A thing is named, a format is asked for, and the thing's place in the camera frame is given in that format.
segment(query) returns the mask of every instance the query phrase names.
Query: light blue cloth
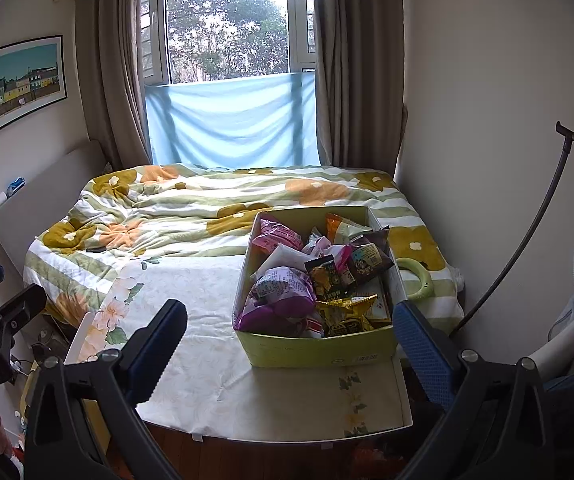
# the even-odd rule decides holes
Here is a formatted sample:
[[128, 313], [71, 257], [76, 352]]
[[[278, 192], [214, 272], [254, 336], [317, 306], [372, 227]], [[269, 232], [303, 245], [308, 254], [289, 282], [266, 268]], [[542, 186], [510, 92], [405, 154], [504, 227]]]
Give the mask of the light blue cloth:
[[319, 166], [314, 73], [145, 87], [154, 164]]

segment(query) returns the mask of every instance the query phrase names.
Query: gold wrapper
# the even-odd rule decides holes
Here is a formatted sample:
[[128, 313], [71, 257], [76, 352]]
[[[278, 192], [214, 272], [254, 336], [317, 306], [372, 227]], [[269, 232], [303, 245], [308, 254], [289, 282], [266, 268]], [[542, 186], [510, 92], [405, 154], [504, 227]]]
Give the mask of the gold wrapper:
[[325, 337], [368, 332], [373, 326], [365, 317], [378, 296], [345, 298], [333, 301], [317, 301], [316, 309], [323, 319]]

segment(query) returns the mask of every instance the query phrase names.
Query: framed picture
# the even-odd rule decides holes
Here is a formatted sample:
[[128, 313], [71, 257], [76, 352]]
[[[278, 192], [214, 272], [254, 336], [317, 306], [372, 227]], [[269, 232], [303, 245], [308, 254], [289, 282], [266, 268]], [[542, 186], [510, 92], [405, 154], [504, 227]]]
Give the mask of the framed picture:
[[0, 48], [0, 128], [67, 98], [62, 36]]

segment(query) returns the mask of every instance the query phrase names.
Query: wooden floor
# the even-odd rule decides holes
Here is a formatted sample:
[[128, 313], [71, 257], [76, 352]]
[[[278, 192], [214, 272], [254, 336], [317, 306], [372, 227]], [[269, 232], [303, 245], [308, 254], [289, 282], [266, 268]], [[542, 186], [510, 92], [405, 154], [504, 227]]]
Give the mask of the wooden floor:
[[[350, 477], [349, 464], [356, 441], [320, 446], [243, 444], [219, 438], [194, 442], [179, 431], [147, 426], [158, 446], [183, 480], [339, 480]], [[131, 479], [112, 444], [107, 458], [122, 478]]]

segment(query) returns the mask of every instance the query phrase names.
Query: brown curtain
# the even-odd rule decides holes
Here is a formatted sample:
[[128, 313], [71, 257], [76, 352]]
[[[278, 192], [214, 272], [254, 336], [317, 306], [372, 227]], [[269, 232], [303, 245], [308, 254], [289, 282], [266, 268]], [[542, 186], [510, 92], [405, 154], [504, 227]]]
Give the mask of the brown curtain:
[[402, 133], [402, 0], [314, 0], [322, 164], [393, 174]]
[[150, 164], [140, 61], [140, 0], [76, 0], [84, 120], [114, 170]]

